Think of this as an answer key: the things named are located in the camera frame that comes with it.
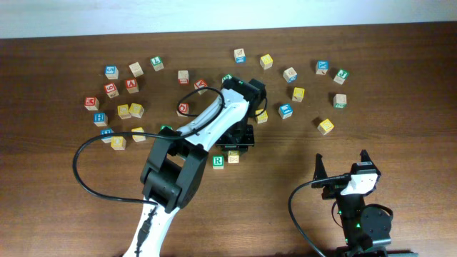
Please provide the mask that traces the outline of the green R block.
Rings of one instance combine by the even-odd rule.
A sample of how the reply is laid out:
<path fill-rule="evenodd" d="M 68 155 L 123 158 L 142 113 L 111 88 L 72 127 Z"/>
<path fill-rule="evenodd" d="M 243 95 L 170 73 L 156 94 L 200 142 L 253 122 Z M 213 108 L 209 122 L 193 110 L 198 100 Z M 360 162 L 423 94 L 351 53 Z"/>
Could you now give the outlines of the green R block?
<path fill-rule="evenodd" d="M 213 156 L 212 167 L 213 169 L 224 169 L 224 156 Z"/>

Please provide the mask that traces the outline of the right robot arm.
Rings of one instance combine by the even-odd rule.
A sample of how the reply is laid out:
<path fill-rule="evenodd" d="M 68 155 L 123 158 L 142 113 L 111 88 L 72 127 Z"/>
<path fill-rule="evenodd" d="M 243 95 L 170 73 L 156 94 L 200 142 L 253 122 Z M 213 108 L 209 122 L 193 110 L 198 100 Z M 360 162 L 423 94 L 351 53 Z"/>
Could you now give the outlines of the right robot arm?
<path fill-rule="evenodd" d="M 365 204 L 364 198 L 376 190 L 381 172 L 367 151 L 348 173 L 329 177 L 322 155 L 316 155 L 313 188 L 322 188 L 324 200 L 334 200 L 338 206 L 346 245 L 336 250 L 337 256 L 387 256 L 391 244 L 393 211 L 379 204 Z"/>

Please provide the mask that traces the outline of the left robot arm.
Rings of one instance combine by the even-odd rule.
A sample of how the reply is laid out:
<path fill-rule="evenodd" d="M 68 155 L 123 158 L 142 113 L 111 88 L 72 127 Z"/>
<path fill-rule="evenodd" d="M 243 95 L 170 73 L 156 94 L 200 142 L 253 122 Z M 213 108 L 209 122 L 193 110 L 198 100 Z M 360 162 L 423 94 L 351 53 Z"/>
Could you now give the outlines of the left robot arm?
<path fill-rule="evenodd" d="M 158 256 L 177 212 L 196 194 L 209 150 L 246 153 L 254 145 L 248 119 L 266 104 L 266 86 L 236 77 L 225 79 L 221 95 L 189 124 L 159 132 L 146 160 L 140 181 L 143 205 L 134 238 L 126 256 Z"/>

